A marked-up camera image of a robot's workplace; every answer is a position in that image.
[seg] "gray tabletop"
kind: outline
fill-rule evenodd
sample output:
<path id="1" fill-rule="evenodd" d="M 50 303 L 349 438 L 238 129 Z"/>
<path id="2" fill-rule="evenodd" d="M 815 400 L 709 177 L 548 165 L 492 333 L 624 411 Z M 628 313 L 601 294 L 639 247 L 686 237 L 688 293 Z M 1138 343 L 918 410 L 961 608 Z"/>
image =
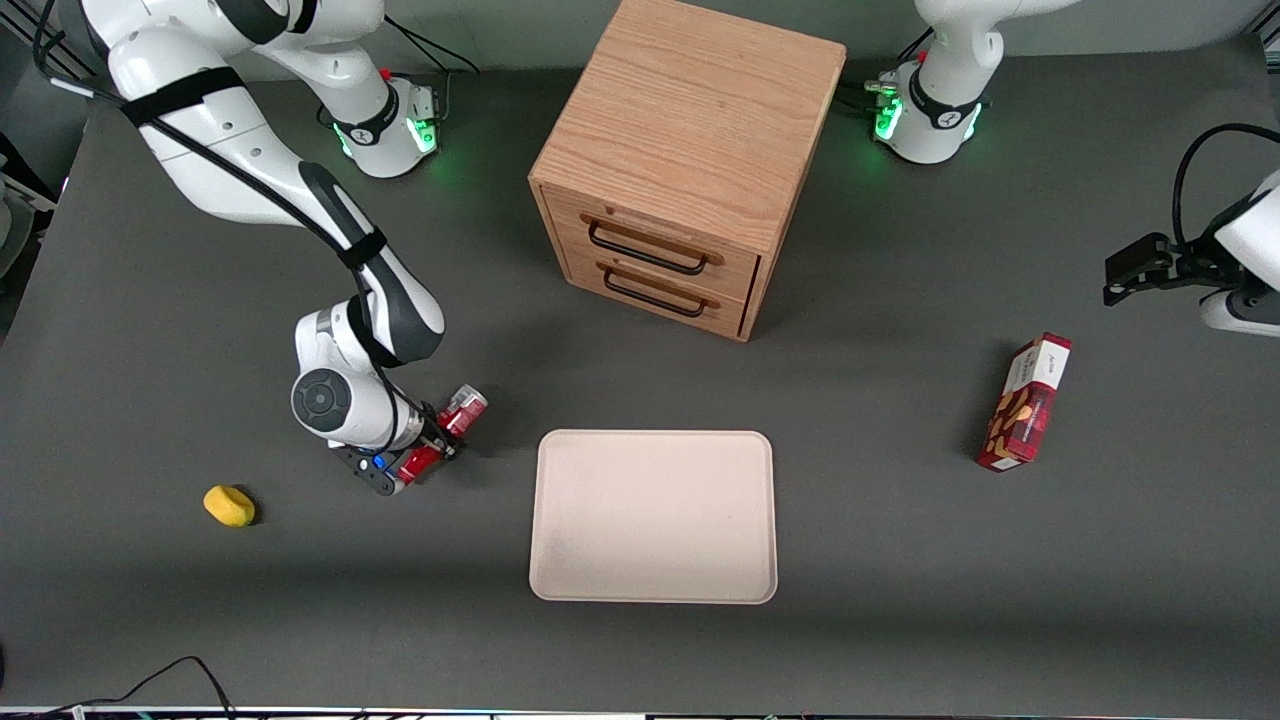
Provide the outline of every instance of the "gray tabletop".
<path id="1" fill-rule="evenodd" d="M 394 378 L 493 401 L 470 456 L 394 498 L 289 414 L 293 323 L 349 292 L 342 266 L 198 213 L 93 114 L 0 351 L 5 702 L 200 653 L 241 705 L 1280 714 L 1280 342 L 1201 325 L 1196 290 L 1100 291 L 1108 254 L 1167 231 L 1196 133 L 1274 123 L 1256 42 L 1009 60 L 945 167 L 833 115 L 745 346 L 559 277 L 525 173 L 573 79 L 457 77 L 443 152 L 393 181 L 344 161 L 305 87 L 253 88 L 445 309 L 436 356 Z M 1189 225 L 1277 163 L 1215 140 Z M 1042 331 L 1075 341 L 1055 420 L 995 475 L 972 456 Z M 774 600 L 534 597 L 535 451 L 566 427 L 767 434 Z M 214 523 L 215 483 L 265 524 Z M 193 673 L 137 700 L 212 702 Z"/>

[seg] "yellow sponge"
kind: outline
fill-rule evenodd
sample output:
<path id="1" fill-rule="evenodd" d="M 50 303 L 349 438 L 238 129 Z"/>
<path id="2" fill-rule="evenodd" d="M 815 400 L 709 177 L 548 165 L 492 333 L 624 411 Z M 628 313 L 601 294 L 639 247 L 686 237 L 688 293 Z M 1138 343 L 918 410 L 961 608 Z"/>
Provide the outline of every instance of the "yellow sponge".
<path id="1" fill-rule="evenodd" d="M 247 495 L 228 486 L 209 488 L 205 493 L 205 510 L 228 528 L 248 525 L 257 511 Z"/>

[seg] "black metal handle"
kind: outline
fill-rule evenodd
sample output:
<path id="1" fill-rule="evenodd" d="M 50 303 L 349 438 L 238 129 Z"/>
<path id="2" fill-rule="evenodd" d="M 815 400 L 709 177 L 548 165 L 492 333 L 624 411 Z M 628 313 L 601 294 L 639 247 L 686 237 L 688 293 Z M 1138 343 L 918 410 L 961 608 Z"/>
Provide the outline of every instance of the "black metal handle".
<path id="1" fill-rule="evenodd" d="M 672 305 L 671 302 L 667 302 L 664 300 L 658 300 L 657 297 L 649 297 L 648 295 L 645 295 L 643 292 L 634 291 L 634 290 L 631 290 L 628 287 L 622 287 L 620 284 L 614 284 L 614 283 L 609 282 L 609 278 L 612 278 L 612 277 L 613 277 L 613 269 L 612 268 L 605 269 L 604 270 L 604 287 L 612 290 L 613 292 L 617 292 L 618 295 L 626 295 L 627 297 L 631 297 L 632 300 L 639 300 L 640 302 L 648 302 L 649 305 L 653 305 L 655 307 L 662 307 L 663 310 L 666 310 L 668 313 L 675 313 L 677 315 L 684 315 L 686 318 L 696 318 L 696 316 L 699 316 L 699 315 L 703 314 L 703 310 L 707 309 L 707 301 L 705 300 L 700 300 L 698 302 L 698 309 L 696 310 L 690 310 L 687 307 L 681 307 L 680 305 Z"/>
<path id="2" fill-rule="evenodd" d="M 627 258 L 635 258 L 636 260 L 643 260 L 650 265 L 658 265 L 664 270 L 671 270 L 673 273 L 680 273 L 684 275 L 696 275 L 707 269 L 707 255 L 703 254 L 698 264 L 690 268 L 689 265 L 681 265 L 680 263 L 672 263 L 671 260 L 658 258 L 657 255 L 649 255 L 648 252 L 641 252 L 640 250 L 634 250 L 625 245 L 618 245 L 616 242 L 609 242 L 595 236 L 595 231 L 600 229 L 599 220 L 591 220 L 591 227 L 588 228 L 586 236 L 591 238 L 591 245 L 596 247 L 603 247 L 605 250 L 612 250 L 620 255 L 626 255 Z"/>

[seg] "beige tray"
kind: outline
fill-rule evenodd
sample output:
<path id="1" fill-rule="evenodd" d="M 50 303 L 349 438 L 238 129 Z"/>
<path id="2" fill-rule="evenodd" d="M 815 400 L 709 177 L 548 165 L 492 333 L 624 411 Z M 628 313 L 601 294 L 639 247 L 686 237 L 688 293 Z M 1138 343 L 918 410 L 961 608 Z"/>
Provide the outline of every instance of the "beige tray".
<path id="1" fill-rule="evenodd" d="M 760 605 L 778 585 L 773 452 L 754 432 L 554 430 L 538 447 L 543 600 Z"/>

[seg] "wooden cabinet top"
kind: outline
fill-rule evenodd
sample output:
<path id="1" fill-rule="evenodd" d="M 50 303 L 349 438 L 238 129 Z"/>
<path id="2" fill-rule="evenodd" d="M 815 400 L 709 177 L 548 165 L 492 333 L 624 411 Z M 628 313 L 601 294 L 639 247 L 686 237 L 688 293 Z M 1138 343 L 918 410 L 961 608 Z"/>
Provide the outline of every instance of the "wooden cabinet top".
<path id="1" fill-rule="evenodd" d="M 530 178 L 772 252 L 845 47 L 673 0 L 622 0 Z"/>

